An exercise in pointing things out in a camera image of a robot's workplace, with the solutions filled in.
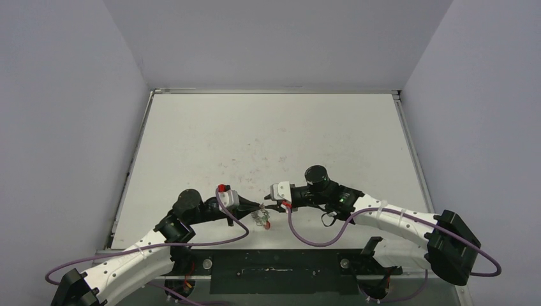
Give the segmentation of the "large keyring with red sleeve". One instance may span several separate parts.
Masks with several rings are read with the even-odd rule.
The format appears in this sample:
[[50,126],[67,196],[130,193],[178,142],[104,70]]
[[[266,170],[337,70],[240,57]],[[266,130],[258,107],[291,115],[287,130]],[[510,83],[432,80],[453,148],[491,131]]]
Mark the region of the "large keyring with red sleeve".
[[250,216],[258,227],[265,230],[269,230],[271,228],[271,223],[269,221],[270,215],[264,205],[260,205],[260,208],[252,212]]

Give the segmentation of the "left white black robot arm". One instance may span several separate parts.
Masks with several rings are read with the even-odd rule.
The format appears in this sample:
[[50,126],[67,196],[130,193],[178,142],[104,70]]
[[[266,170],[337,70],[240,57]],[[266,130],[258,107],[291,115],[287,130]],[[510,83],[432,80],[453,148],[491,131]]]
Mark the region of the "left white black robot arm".
[[158,276],[185,273],[190,256],[187,248],[195,236],[194,224],[226,219],[229,226],[260,210],[261,205],[238,195],[228,185],[216,188],[204,201],[195,189],[178,195],[164,218],[141,239],[122,252],[102,256],[104,262],[79,272],[72,269],[56,282],[52,305],[116,305]]

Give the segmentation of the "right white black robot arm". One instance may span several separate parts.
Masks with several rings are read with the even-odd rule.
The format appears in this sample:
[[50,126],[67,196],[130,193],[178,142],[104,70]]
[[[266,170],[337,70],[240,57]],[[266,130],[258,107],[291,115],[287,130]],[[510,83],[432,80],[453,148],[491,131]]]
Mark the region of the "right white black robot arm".
[[287,181],[271,185],[265,196],[273,201],[270,208],[286,213],[320,208],[334,220],[370,226],[404,239],[396,244],[380,241],[363,252],[360,264],[366,272],[392,266],[419,268],[457,286],[466,285],[473,276],[481,243],[457,213],[430,214],[391,205],[331,180],[321,165],[309,167],[304,177],[305,186]]

